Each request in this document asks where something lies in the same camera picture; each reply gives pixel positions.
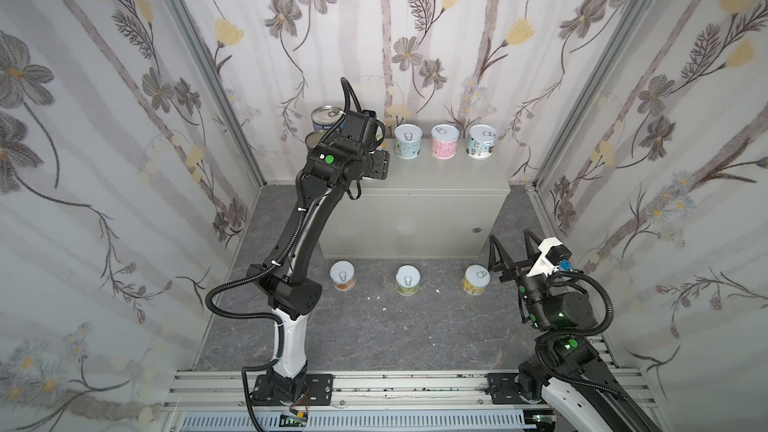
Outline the white lid light-blue can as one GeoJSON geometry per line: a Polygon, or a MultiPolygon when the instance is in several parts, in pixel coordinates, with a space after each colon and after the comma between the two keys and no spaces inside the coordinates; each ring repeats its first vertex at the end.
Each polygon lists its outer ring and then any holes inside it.
{"type": "Polygon", "coordinates": [[[414,124],[401,124],[394,130],[395,154],[403,160],[415,159],[421,150],[422,129],[414,124]]]}

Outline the white lid pink-red can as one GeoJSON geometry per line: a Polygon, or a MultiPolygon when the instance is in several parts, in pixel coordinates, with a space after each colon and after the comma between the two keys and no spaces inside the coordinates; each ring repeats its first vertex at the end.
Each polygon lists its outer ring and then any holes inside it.
{"type": "Polygon", "coordinates": [[[439,124],[431,130],[430,155],[438,160],[449,160],[457,150],[459,130],[450,124],[439,124]]]}

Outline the blue labelled tall can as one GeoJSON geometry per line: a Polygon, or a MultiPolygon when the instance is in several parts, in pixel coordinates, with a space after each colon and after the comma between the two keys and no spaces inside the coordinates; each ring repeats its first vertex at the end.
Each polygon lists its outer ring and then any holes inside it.
{"type": "Polygon", "coordinates": [[[333,105],[319,106],[310,113],[314,131],[331,130],[343,116],[344,110],[341,107],[333,105]]]}

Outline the dark labelled tall can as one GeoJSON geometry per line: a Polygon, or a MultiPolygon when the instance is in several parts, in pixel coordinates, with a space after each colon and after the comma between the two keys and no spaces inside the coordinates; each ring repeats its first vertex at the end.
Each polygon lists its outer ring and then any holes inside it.
{"type": "Polygon", "coordinates": [[[323,140],[324,136],[326,135],[325,130],[315,130],[309,133],[305,137],[305,146],[307,149],[307,152],[312,152],[323,140]]]}

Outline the white lid green can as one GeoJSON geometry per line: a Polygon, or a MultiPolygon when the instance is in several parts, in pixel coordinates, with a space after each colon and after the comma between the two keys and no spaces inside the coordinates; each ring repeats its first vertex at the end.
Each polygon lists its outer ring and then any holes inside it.
{"type": "Polygon", "coordinates": [[[421,274],[415,266],[403,265],[398,269],[395,279],[398,293],[403,296],[412,296],[418,291],[421,274]]]}

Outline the white lid teal can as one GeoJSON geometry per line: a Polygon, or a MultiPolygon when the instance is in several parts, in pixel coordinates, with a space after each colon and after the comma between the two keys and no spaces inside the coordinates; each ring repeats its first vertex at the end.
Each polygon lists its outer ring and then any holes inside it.
{"type": "Polygon", "coordinates": [[[473,125],[468,132],[466,146],[467,155],[475,160],[485,160],[491,157],[497,141],[497,131],[489,125],[473,125]]]}

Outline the white lid orange can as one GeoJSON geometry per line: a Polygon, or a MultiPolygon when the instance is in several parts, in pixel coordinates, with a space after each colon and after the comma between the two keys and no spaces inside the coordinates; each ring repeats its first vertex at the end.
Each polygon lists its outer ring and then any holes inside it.
{"type": "Polygon", "coordinates": [[[355,267],[349,261],[335,262],[329,271],[333,286],[339,291],[348,291],[355,286],[355,267]]]}

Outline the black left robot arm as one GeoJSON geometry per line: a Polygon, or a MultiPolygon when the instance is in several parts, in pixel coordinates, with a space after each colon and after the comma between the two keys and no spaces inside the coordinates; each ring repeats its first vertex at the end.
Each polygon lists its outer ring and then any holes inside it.
{"type": "Polygon", "coordinates": [[[383,180],[389,153],[380,149],[384,124],[371,110],[351,111],[307,152],[296,177],[296,204],[273,251],[247,272],[267,297],[275,324],[274,363],[266,375],[272,396],[296,402],[306,387],[307,319],[323,287],[309,279],[311,256],[333,210],[343,197],[354,200],[352,184],[364,177],[383,180]]]}

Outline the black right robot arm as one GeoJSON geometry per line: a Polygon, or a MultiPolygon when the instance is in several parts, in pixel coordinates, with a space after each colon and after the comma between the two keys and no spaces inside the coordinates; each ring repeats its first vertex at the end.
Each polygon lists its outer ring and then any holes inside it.
{"type": "Polygon", "coordinates": [[[489,271],[516,286],[522,322],[540,333],[518,368],[518,396],[547,404],[573,431],[658,430],[590,342],[615,316],[607,290],[573,267],[558,238],[540,239],[529,229],[523,235],[526,257],[519,261],[495,235],[488,238],[489,271]]]}

